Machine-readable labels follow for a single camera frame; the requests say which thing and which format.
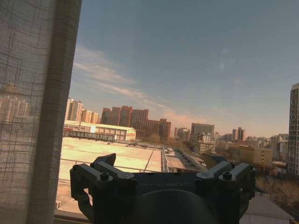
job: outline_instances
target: rooftop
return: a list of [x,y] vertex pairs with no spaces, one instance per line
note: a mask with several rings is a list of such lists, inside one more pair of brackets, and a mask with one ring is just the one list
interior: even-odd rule
[[290,214],[286,213],[268,198],[256,195],[249,201],[247,214],[264,215],[271,217],[279,217],[285,219],[294,219]]
[[[80,122],[74,120],[65,120],[64,124],[66,125],[79,125]],[[81,126],[88,126],[88,127],[105,127],[105,128],[113,128],[118,130],[131,130],[134,129],[132,127],[122,127],[122,126],[115,126],[115,125],[104,125],[104,124],[97,124],[97,123],[85,123],[81,122]]]
[[299,88],[299,83],[296,83],[296,84],[292,85],[292,90],[298,89],[298,88]]
[[78,203],[71,198],[70,169],[75,164],[89,165],[98,156],[116,153],[114,166],[125,172],[161,172],[161,150],[126,147],[126,144],[64,137],[62,142],[59,180],[56,200],[61,202],[59,210],[81,213]]

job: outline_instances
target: low warehouse building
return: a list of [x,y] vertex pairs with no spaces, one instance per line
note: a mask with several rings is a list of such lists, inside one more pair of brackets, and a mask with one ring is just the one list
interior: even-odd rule
[[136,130],[132,127],[85,123],[73,120],[64,121],[64,130],[114,135],[116,140],[134,140],[136,138]]

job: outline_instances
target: tall building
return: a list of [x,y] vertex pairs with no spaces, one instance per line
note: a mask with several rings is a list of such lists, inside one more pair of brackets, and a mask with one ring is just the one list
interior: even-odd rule
[[131,116],[133,108],[131,106],[122,106],[121,107],[121,117],[120,117],[120,126],[130,127]]
[[82,114],[82,108],[83,104],[81,101],[73,101],[70,103],[70,111],[69,111],[69,119],[68,120],[74,120],[74,121],[80,121],[81,120],[81,114]]
[[87,109],[82,110],[81,121],[85,123],[92,123],[92,111],[88,111]]
[[294,84],[290,96],[290,125],[289,125],[289,144],[288,144],[288,170],[299,175],[299,83]]
[[240,140],[242,140],[242,141],[246,140],[246,129],[241,130],[241,139]]
[[121,118],[121,108],[120,107],[112,107],[111,112],[109,113],[108,117],[108,125],[120,125],[120,118]]
[[99,114],[96,112],[92,112],[92,118],[90,123],[97,123],[99,118]]
[[131,124],[130,126],[135,128],[136,132],[138,128],[138,126],[145,120],[148,120],[149,118],[149,110],[145,109],[145,110],[137,110],[137,109],[133,109],[132,110],[132,115],[131,115]]
[[109,119],[110,113],[111,113],[111,110],[109,108],[103,108],[101,124],[104,124],[104,125],[108,124],[108,119]]
[[73,102],[74,99],[68,98],[67,99],[67,104],[66,104],[66,110],[65,110],[65,120],[68,120],[69,118],[69,113],[70,113],[70,104]]
[[160,140],[167,141],[170,136],[171,122],[167,119],[160,119],[159,136]]
[[242,139],[242,127],[238,127],[237,135],[238,135],[238,140],[241,140]]
[[178,139],[182,141],[189,141],[190,138],[190,130],[186,127],[181,127],[177,131]]
[[100,117],[100,116],[98,116],[98,120],[97,120],[97,122],[96,122],[96,123],[100,124],[100,123],[101,123],[101,121],[102,121],[101,117]]
[[233,129],[233,140],[238,140],[238,131],[237,131],[237,129]]
[[214,125],[192,123],[191,134],[199,133],[211,133],[211,138],[214,140]]

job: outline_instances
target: building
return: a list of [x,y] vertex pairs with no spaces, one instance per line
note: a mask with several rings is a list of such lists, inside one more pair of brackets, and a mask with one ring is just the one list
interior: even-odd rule
[[272,164],[273,150],[271,148],[257,148],[246,145],[232,145],[230,147],[232,159],[235,161],[268,167]]
[[242,141],[246,140],[246,129],[241,130],[241,139],[240,140],[242,140]]
[[206,124],[191,124],[191,135],[199,134],[199,133],[211,133],[211,138],[214,139],[214,125],[206,125]]
[[64,129],[68,131],[113,135],[116,140],[134,140],[136,138],[136,130],[132,127],[121,127],[66,120],[64,122]]
[[299,83],[292,86],[290,96],[290,125],[288,145],[288,170],[299,175]]
[[167,119],[160,119],[159,136],[161,141],[167,141],[170,136],[171,122]]
[[168,140],[170,136],[171,122],[167,119],[149,120],[149,110],[137,110],[131,106],[103,108],[102,124],[128,126],[136,130],[136,137],[147,138],[158,134],[161,140]]
[[80,121],[81,114],[82,114],[82,108],[83,108],[83,104],[81,101],[70,102],[69,119],[68,120]]
[[182,141],[189,141],[190,130],[186,127],[177,129],[177,138]]
[[74,99],[68,97],[67,104],[66,104],[66,109],[65,109],[65,120],[69,119],[68,117],[69,117],[69,112],[70,112],[70,104],[73,101],[74,101]]
[[131,116],[133,108],[131,106],[122,106],[121,107],[121,117],[120,117],[120,126],[130,127]]
[[102,118],[101,118],[101,124],[108,124],[108,118],[110,116],[111,110],[109,108],[103,108],[102,111]]
[[101,123],[101,120],[102,120],[102,119],[101,119],[101,117],[100,117],[100,116],[98,116],[98,120],[97,120],[97,122],[96,122],[96,123],[97,123],[97,124],[100,124],[100,123]]
[[237,129],[233,129],[233,140],[238,140],[238,131],[237,131]]
[[99,114],[96,112],[92,112],[91,123],[99,123],[98,119],[99,119]]
[[109,113],[108,117],[108,125],[120,125],[120,118],[121,118],[121,108],[120,107],[112,107],[111,112]]
[[81,121],[85,123],[92,123],[92,111],[89,111],[87,109],[83,109],[81,113]]

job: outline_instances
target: red brick building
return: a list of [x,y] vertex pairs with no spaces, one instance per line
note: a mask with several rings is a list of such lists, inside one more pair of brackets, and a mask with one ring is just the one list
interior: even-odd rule
[[133,108],[131,106],[122,106],[121,107],[121,117],[120,117],[120,126],[130,127],[131,116]]

